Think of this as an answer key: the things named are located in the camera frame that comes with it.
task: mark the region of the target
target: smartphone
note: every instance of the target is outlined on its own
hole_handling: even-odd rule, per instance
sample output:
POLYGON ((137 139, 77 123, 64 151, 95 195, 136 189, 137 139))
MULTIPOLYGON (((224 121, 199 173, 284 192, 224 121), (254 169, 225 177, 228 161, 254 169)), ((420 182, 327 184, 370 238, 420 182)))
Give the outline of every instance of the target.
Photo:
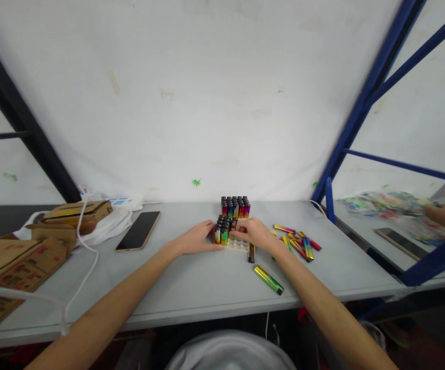
POLYGON ((428 252, 426 252, 423 248, 417 246, 413 242, 410 242, 404 236, 392 229, 383 228, 374 229, 374 231, 417 261, 428 255, 428 252))
POLYGON ((123 240, 116 247, 116 252, 128 252, 143 249, 152 230, 161 215, 160 212, 142 212, 130 227, 123 240))

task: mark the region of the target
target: blue metal pole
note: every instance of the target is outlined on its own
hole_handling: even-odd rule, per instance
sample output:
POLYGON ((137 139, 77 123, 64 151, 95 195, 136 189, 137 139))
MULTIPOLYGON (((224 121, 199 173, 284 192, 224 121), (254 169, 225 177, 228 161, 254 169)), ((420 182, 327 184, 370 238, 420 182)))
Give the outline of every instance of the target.
POLYGON ((404 168, 406 170, 418 172, 418 173, 421 173, 421 174, 424 174, 424 175, 428 175, 428 176, 438 177, 438 178, 441 178, 441 179, 445 180, 445 172, 430 170, 430 169, 427 169, 425 167, 420 167, 420 166, 416 166, 416 165, 409 164, 409 163, 399 162, 399 161, 395 161, 395 160, 388 159, 388 158, 374 156, 374 155, 371 155, 371 154, 356 152, 356 151, 353 151, 351 149, 343 149, 343 152, 346 153, 346 154, 352 154, 352 155, 355 155, 355 156, 358 156, 358 157, 371 159, 371 160, 374 160, 374 161, 377 161, 377 162, 381 162, 381 163, 385 163, 385 164, 390 164, 390 165, 393 165, 393 166, 396 166, 396 167, 404 168))
POLYGON ((354 138, 368 114, 368 109, 364 108, 365 102, 387 77, 395 57, 402 47, 404 40, 409 35, 424 3, 425 0, 403 0, 401 3, 387 36, 383 41, 382 47, 363 84, 361 93, 354 104, 322 176, 318 181, 312 196, 314 201, 320 203, 324 198, 327 178, 331 177, 332 180, 334 179, 346 156, 342 152, 342 149, 351 147, 354 138))
POLYGON ((413 69, 424 57, 426 57, 433 49, 435 49, 443 40, 445 40, 445 24, 426 41, 403 65, 396 70, 390 78, 385 81, 371 95, 366 102, 364 108, 370 109, 371 106, 379 100, 392 86, 399 82, 411 69, 413 69))
POLYGON ((417 264, 399 276, 408 286, 421 285, 441 272, 445 271, 445 243, 437 247, 417 264))
POLYGON ((332 179, 330 177, 327 178, 325 187, 325 200, 327 201, 327 218, 335 225, 334 197, 332 195, 332 179))

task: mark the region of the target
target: white table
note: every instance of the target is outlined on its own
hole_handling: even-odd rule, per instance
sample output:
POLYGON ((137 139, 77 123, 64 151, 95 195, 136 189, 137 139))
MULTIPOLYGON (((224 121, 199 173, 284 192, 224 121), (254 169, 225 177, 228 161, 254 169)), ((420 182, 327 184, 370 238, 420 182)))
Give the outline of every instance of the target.
MULTIPOLYGON (((414 240, 407 232, 397 227, 393 223, 377 217, 365 217, 349 212, 347 207, 339 200, 334 201, 334 214, 336 219, 342 222, 352 233, 362 239, 371 248, 375 249, 383 258, 390 262, 400 272, 404 272, 411 266, 415 265, 416 260, 401 251, 399 248, 395 247, 386 239, 382 238, 375 231, 373 231, 374 229, 391 228, 427 252, 431 252, 435 249, 433 246, 428 246, 414 240)), ((417 291, 444 287, 445 271, 422 284, 417 288, 417 291)))
MULTIPOLYGON (((162 203, 145 206, 143 211, 161 211, 144 250, 115 252, 124 235, 96 246, 99 260, 70 307, 71 322, 145 263, 164 243, 198 222, 216 220, 220 206, 206 202, 162 203)), ((261 218, 269 228, 280 224, 302 230, 319 243, 323 249, 314 252, 315 261, 303 263, 341 301, 393 295, 403 288, 308 203, 252 202, 251 215, 261 218)), ((87 250, 73 254, 37 292, 68 302, 93 259, 94 255, 87 250)), ((257 249, 255 259, 284 287, 281 296, 256 275, 254 265, 246 261, 243 252, 223 250, 184 255, 165 271, 122 330, 300 307, 296 291, 271 256, 257 249)), ((60 332, 58 323, 59 313, 54 307, 37 301, 24 302, 0 324, 0 347, 54 340, 60 332)))

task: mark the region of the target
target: white cord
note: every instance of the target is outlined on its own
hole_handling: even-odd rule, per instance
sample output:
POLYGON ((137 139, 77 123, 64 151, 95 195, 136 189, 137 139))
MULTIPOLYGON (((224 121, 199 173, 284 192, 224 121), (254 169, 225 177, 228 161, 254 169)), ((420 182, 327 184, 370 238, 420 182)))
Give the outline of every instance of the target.
POLYGON ((73 301, 75 300, 75 298, 78 296, 78 293, 80 293, 80 291, 82 290, 83 286, 85 285, 85 282, 87 281, 88 277, 90 276, 90 274, 92 273, 92 270, 94 269, 95 265, 97 264, 97 260, 99 259, 99 252, 97 252, 95 249, 92 249, 91 247, 89 247, 83 240, 82 237, 80 236, 80 226, 82 225, 82 218, 83 218, 83 214, 85 213, 85 208, 87 207, 87 201, 88 201, 88 194, 85 193, 85 199, 83 201, 83 208, 82 208, 82 212, 80 213, 80 218, 78 219, 78 226, 77 226, 77 238, 80 241, 80 243, 89 251, 94 252, 95 253, 95 259, 94 259, 94 263, 92 264, 90 270, 88 271, 87 275, 85 275, 85 278, 83 279, 82 283, 80 284, 80 286, 78 287, 78 290, 75 292, 75 295, 73 296, 73 298, 68 302, 68 304, 66 305, 65 308, 65 317, 66 317, 66 321, 68 321, 68 309, 71 306, 71 304, 73 303, 73 301))
POLYGON ((50 304, 54 304, 59 307, 59 310, 61 311, 61 334, 62 335, 68 335, 68 326, 66 325, 66 313, 65 313, 65 307, 63 302, 58 301, 57 299, 54 299, 52 297, 48 297, 46 295, 41 295, 37 293, 28 293, 21 290, 16 289, 8 289, 8 288, 1 288, 0 287, 0 297, 6 297, 6 298, 14 298, 14 299, 34 299, 50 304))
POLYGON ((269 327, 269 314, 270 312, 267 312, 267 323, 265 324, 265 339, 267 339, 267 328, 269 327))
POLYGON ((327 215, 325 214, 325 211, 323 210, 322 206, 319 205, 317 202, 315 202, 314 200, 311 200, 311 199, 303 199, 303 201, 310 201, 312 203, 315 203, 318 206, 318 209, 321 210, 321 212, 324 214, 325 217, 327 217, 327 215))
POLYGON ((280 347, 280 336, 279 336, 279 332, 277 331, 277 325, 272 324, 272 327, 274 328, 275 334, 277 335, 277 340, 275 340, 274 343, 277 344, 277 347, 280 347))

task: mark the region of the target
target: red object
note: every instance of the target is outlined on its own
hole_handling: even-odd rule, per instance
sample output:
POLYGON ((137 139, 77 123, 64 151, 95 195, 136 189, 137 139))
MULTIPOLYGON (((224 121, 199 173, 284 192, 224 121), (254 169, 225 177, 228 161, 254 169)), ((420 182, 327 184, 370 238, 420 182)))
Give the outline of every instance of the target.
POLYGON ((311 246, 313 247, 313 248, 315 248, 316 250, 321 250, 322 249, 322 247, 321 246, 319 246, 316 242, 314 242, 312 239, 310 239, 310 244, 311 244, 311 246))

